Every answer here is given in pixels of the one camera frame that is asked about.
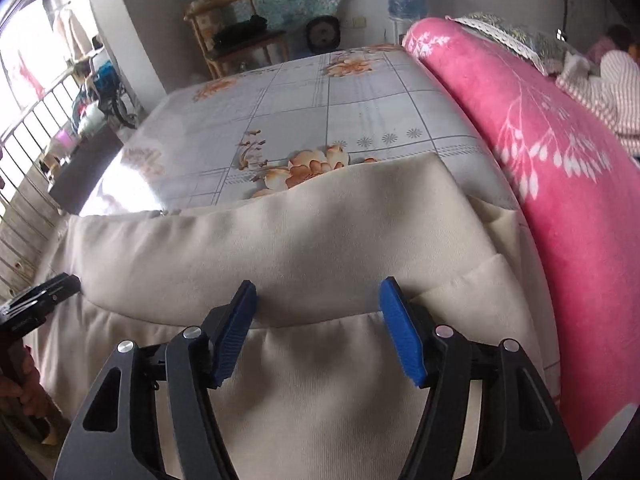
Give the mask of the person's left hand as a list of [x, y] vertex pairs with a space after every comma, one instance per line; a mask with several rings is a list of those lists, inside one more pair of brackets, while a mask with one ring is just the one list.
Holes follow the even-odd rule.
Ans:
[[40, 374], [32, 357], [32, 348], [24, 346], [23, 349], [25, 351], [22, 364], [23, 383], [17, 385], [12, 380], [2, 376], [0, 385], [1, 401], [19, 400], [26, 416], [43, 418], [47, 415], [49, 397], [40, 384]]

